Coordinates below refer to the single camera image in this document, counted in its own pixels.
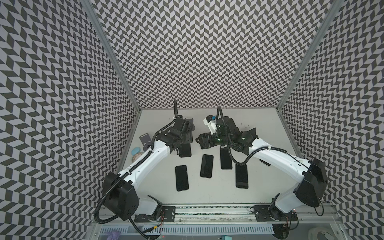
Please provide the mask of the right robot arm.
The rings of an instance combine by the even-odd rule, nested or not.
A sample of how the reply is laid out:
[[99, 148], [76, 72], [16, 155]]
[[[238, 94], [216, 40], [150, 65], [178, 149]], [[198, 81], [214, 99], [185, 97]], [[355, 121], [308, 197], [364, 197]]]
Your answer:
[[217, 108], [215, 115], [207, 116], [203, 122], [210, 131], [196, 138], [202, 150], [219, 146], [239, 167], [244, 167], [252, 158], [257, 158], [295, 180], [288, 190], [276, 194], [267, 207], [274, 221], [280, 221], [286, 215], [292, 214], [301, 205], [314, 209], [323, 206], [322, 198], [328, 186], [325, 163], [299, 158], [289, 154], [287, 150], [274, 147], [261, 139], [255, 128], [240, 131], [232, 118], [224, 116], [221, 107]]

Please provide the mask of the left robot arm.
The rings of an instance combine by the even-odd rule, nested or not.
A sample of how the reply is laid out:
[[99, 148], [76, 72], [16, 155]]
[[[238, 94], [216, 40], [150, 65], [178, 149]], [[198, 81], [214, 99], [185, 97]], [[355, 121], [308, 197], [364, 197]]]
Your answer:
[[174, 101], [173, 120], [155, 133], [144, 154], [118, 174], [106, 176], [102, 197], [94, 212], [95, 222], [103, 225], [117, 218], [126, 221], [134, 215], [158, 220], [162, 203], [150, 195], [140, 198], [137, 190], [161, 160], [187, 142], [192, 131], [193, 124], [178, 115], [177, 101]]

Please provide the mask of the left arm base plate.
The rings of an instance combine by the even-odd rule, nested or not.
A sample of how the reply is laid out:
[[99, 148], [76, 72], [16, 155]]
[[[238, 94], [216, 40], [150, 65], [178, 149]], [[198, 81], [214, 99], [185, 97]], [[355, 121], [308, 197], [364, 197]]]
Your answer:
[[135, 215], [136, 223], [173, 223], [176, 216], [175, 206], [162, 206], [160, 214], [156, 215]]

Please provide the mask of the phone teal edge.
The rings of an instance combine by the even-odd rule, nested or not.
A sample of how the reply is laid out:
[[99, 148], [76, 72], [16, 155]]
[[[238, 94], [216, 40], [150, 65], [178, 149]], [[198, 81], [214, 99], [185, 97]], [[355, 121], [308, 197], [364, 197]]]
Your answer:
[[180, 158], [189, 158], [192, 156], [191, 144], [182, 144], [178, 150]]

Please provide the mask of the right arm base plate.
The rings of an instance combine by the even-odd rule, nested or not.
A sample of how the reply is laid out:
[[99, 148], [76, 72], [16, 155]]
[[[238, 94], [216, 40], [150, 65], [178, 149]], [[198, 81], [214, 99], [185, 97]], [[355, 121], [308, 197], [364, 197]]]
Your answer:
[[257, 222], [285, 222], [297, 221], [298, 216], [294, 211], [283, 213], [276, 207], [270, 209], [267, 205], [254, 205], [250, 212], [255, 215]]

